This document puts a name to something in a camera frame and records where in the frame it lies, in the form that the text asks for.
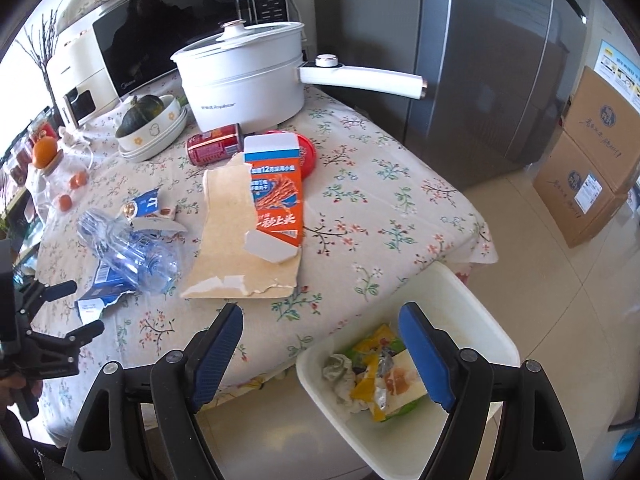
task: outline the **screw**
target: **screw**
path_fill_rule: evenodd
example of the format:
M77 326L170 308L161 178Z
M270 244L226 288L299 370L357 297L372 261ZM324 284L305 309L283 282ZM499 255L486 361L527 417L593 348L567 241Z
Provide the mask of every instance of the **screw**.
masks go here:
M478 352L472 350L471 348L463 348L460 351L460 358L467 363L472 363L478 360Z
M107 375L111 375L118 370L118 363L107 363L102 368L102 371Z
M529 370L529 372L533 372L535 374L542 370L542 366L540 366L540 363L538 361L534 361L533 359L527 360L524 365L527 367L527 370Z
M177 363L180 359L182 359L182 352L180 352L179 350L171 350L166 355L165 359L168 363Z

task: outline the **stacked plates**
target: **stacked plates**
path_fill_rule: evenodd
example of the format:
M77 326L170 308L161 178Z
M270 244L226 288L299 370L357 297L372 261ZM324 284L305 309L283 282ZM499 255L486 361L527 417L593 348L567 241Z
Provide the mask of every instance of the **stacked plates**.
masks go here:
M120 146L120 155L131 162L143 162L166 150L177 139L187 125L187 107L183 107L178 118L164 132L138 150L126 151Z

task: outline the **microwave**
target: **microwave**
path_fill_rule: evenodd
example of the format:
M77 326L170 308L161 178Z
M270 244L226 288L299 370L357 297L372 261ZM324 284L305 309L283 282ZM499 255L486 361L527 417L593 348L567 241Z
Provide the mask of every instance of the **microwave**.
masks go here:
M119 0L93 23L119 97L176 70L171 55L223 31L222 25L289 20L287 0Z

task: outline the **pot lid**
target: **pot lid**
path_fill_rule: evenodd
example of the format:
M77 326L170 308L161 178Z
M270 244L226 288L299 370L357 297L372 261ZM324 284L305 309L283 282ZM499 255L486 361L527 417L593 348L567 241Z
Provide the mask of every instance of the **pot lid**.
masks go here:
M223 24L225 31L221 34L209 36L180 49L171 56L172 60L178 56L208 56L231 48L255 43L261 40L272 40L275 36L290 34L304 27L299 22L261 23L260 25L244 26L244 20L235 20Z

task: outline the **person's hand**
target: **person's hand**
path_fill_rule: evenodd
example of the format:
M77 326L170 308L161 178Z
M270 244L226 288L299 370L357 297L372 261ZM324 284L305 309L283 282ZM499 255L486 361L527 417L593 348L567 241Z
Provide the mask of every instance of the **person's hand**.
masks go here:
M11 390L21 390L27 385L27 381L20 374L0 379L0 418L4 417L4 412L8 406L15 401L11 394ZM31 393L36 399L42 395L42 381L35 381L31 387Z
M11 390L21 390L26 385L25 378L18 374L0 379L0 418L4 418L7 407L14 403Z

